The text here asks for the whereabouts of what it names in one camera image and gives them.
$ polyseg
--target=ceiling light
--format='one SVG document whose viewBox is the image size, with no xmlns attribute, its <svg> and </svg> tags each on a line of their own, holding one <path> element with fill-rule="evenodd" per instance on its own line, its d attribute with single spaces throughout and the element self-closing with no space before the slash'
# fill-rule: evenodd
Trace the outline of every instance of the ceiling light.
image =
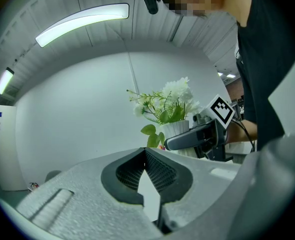
<svg viewBox="0 0 295 240">
<path fill-rule="evenodd" d="M 13 75 L 14 75 L 14 72 L 7 67 L 0 79 L 0 94 L 3 94 L 5 88 L 7 87 Z"/>
<path fill-rule="evenodd" d="M 103 5 L 83 10 L 58 21 L 39 34 L 35 40 L 41 47 L 44 47 L 58 37 L 77 28 L 103 21 L 127 19 L 129 10 L 130 6 L 127 3 Z"/>
</svg>

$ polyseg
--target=white vase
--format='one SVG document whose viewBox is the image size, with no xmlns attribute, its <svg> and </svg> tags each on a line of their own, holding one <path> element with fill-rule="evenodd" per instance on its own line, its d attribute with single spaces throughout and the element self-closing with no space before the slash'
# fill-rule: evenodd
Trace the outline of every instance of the white vase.
<svg viewBox="0 0 295 240">
<path fill-rule="evenodd" d="M 169 139 L 174 136 L 188 132 L 190 130 L 189 121 L 182 120 L 177 122 L 166 123 L 166 124 L 160 125 L 159 130 L 160 132 L 164 133 L 165 139 Z M 193 147 L 184 148 L 180 150 L 170 150 L 170 152 L 178 154 L 178 155 L 182 155 L 182 156 L 198 158 Z"/>
</svg>

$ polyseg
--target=black cable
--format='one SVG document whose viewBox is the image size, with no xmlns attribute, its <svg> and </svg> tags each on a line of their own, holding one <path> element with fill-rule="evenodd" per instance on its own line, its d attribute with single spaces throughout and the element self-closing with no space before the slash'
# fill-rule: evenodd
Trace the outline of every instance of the black cable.
<svg viewBox="0 0 295 240">
<path fill-rule="evenodd" d="M 234 119 L 232 119 L 232 121 L 233 121 L 235 124 L 237 124 L 239 127 L 241 127 L 241 128 L 243 129 L 243 131 L 245 132 L 245 134 L 246 134 L 246 136 L 247 136 L 249 142 L 250 142 L 251 145 L 252 145 L 252 150 L 251 150 L 251 152 L 254 152 L 254 151 L 256 150 L 256 147 L 254 146 L 254 144 L 253 144 L 253 142 L 252 142 L 252 139 L 251 139 L 251 137 L 250 137 L 250 135 L 249 135 L 247 129 L 246 129 L 245 126 L 243 125 L 243 123 L 242 123 L 241 121 L 236 121 L 236 120 L 234 120 Z"/>
<path fill-rule="evenodd" d="M 136 0 L 134 0 L 133 2 L 133 14 L 132 14 L 132 35 L 131 35 L 131 39 L 133 39 L 133 23 L 134 23 L 134 12 L 135 12 L 135 5 L 136 5 Z"/>
</svg>

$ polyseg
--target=artificial flower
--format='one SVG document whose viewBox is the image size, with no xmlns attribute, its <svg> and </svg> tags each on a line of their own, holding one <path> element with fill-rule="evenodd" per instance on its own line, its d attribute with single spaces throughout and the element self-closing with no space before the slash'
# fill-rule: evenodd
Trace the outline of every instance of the artificial flower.
<svg viewBox="0 0 295 240">
<path fill-rule="evenodd" d="M 162 90 L 163 96 L 167 98 L 169 102 L 176 102 L 180 95 L 177 82 L 167 82 Z"/>
<path fill-rule="evenodd" d="M 137 101 L 139 104 L 143 105 L 144 103 L 148 102 L 150 100 L 149 97 L 140 97 Z"/>
<path fill-rule="evenodd" d="M 200 111 L 200 102 L 198 101 L 190 101 L 189 103 L 185 104 L 185 114 L 193 113 L 197 114 Z"/>
<path fill-rule="evenodd" d="M 133 110 L 134 115 L 137 117 L 141 117 L 145 113 L 145 107 L 139 103 L 135 104 L 134 110 Z"/>
<path fill-rule="evenodd" d="M 179 95 L 180 103 L 188 103 L 192 99 L 193 99 L 193 94 L 192 94 L 190 87 L 187 87 L 181 91 L 181 93 Z"/>
</svg>

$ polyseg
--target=gray foam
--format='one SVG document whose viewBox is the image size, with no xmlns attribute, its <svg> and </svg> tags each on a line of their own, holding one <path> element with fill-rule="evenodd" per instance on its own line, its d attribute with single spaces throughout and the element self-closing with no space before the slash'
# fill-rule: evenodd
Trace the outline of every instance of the gray foam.
<svg viewBox="0 0 295 240">
<path fill-rule="evenodd" d="M 204 213 L 227 189 L 232 180 L 212 175 L 215 168 L 238 172 L 239 164 L 201 160 L 160 149 L 163 156 L 187 167 L 193 175 L 193 184 L 180 201 L 166 203 L 165 211 L 171 221 L 180 227 L 187 225 Z"/>
<path fill-rule="evenodd" d="M 74 195 L 49 228 L 49 233 L 67 240 L 145 240 L 161 237 L 163 234 L 149 221 L 142 205 L 116 201 L 101 183 L 101 172 L 106 165 L 136 150 L 77 164 L 29 194 L 17 210 L 31 219 L 59 189 L 67 189 Z"/>
</svg>

